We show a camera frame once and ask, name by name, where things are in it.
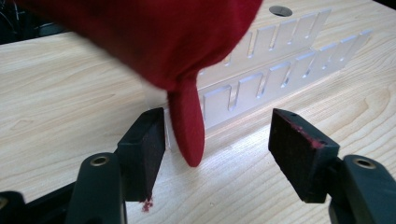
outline metal screw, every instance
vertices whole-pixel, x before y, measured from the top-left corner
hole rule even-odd
[[[96,158],[92,159],[90,162],[90,165],[91,166],[101,166],[101,165],[105,165],[107,162],[108,162],[108,157],[100,156],[100,157],[96,157]]]
[[[365,169],[375,169],[376,166],[370,161],[367,161],[365,159],[355,159],[353,160],[355,164],[359,165],[359,167],[365,168]]]
[[[0,196],[0,210],[2,210],[8,204],[8,199]]]

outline wooden table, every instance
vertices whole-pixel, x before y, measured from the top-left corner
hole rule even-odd
[[[291,18],[332,8],[315,48],[374,31],[342,71],[207,133],[198,168],[165,151],[154,206],[128,203],[130,223],[328,223],[329,201],[300,202],[268,151],[274,107],[316,125],[340,157],[370,157],[396,176],[396,11],[368,0],[268,0],[252,28],[280,20],[264,16],[273,5]],[[30,202],[75,181],[81,162],[114,151],[145,110],[137,75],[74,34],[0,46],[0,190]]]

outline screw hole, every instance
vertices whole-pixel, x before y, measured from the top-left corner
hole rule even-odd
[[[289,17],[293,14],[290,8],[281,6],[270,7],[270,12],[279,17]]]
[[[8,199],[5,197],[0,197],[0,210],[2,210],[8,204]]]
[[[359,167],[365,168],[365,169],[375,169],[375,164],[373,164],[370,161],[367,161],[365,159],[355,159],[353,162],[355,164],[359,165]]]
[[[108,157],[101,156],[92,159],[90,164],[91,166],[101,166],[101,165],[105,165],[107,162],[108,162]]]

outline red cloth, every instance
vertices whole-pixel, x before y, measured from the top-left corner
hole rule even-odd
[[[262,0],[17,0],[89,38],[151,84],[168,91],[177,143],[190,166],[205,129],[196,77],[242,38]]]

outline wood grain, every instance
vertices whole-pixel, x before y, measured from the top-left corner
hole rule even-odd
[[[329,223],[325,204],[304,204],[268,151],[272,108],[294,111],[342,149],[384,164],[396,176],[396,12],[367,0],[265,1],[252,29],[331,7],[315,48],[373,34],[352,61],[303,90],[249,111],[206,134],[192,169],[166,151],[154,206],[128,203],[130,223]],[[139,77],[73,34],[0,46],[0,190],[27,202],[77,177],[91,154],[113,151],[146,110]]]

